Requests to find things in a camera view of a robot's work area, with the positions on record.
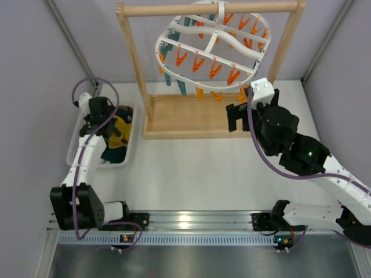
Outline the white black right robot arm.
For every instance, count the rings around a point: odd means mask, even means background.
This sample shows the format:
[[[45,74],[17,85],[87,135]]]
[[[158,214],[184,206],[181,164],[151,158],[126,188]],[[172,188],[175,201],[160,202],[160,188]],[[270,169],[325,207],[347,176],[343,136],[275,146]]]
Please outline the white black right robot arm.
[[[331,206],[277,200],[270,212],[275,229],[309,227],[330,229],[350,242],[370,248],[370,187],[347,171],[317,139],[297,131],[299,118],[278,104],[279,90],[262,96],[245,89],[245,103],[227,105],[228,130],[251,133],[259,157],[276,174],[309,181],[332,195]]]

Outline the olive yellow sock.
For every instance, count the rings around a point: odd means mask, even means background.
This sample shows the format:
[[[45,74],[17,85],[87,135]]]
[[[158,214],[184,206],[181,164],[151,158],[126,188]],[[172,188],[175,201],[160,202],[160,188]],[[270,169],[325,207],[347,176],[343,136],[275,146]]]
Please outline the olive yellow sock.
[[[111,149],[124,147],[129,142],[132,129],[132,124],[126,123],[119,116],[115,115],[114,119],[113,132],[108,140],[108,147]]]

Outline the white plastic basket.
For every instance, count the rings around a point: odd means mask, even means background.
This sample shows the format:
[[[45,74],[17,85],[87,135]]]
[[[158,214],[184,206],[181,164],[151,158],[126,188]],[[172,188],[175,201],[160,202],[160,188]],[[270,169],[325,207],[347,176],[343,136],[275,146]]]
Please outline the white plastic basket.
[[[71,166],[78,150],[80,130],[86,124],[86,114],[80,112],[77,123],[75,125],[72,139],[67,151],[66,163]],[[127,164],[132,150],[134,141],[134,121],[140,117],[140,112],[131,101],[120,101],[119,108],[115,114],[117,121],[115,128],[119,130],[121,135],[118,137],[112,135],[109,143],[102,153],[99,168],[123,167]]]

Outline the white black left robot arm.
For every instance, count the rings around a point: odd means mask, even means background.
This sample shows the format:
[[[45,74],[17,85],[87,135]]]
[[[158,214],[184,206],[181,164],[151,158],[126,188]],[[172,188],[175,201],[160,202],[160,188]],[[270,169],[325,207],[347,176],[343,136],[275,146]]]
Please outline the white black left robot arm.
[[[76,154],[66,178],[50,192],[58,226],[63,231],[105,229],[109,222],[130,218],[124,201],[102,201],[93,189],[96,170],[123,163],[133,130],[133,109],[115,107],[107,97],[82,94],[74,104],[84,115]]]

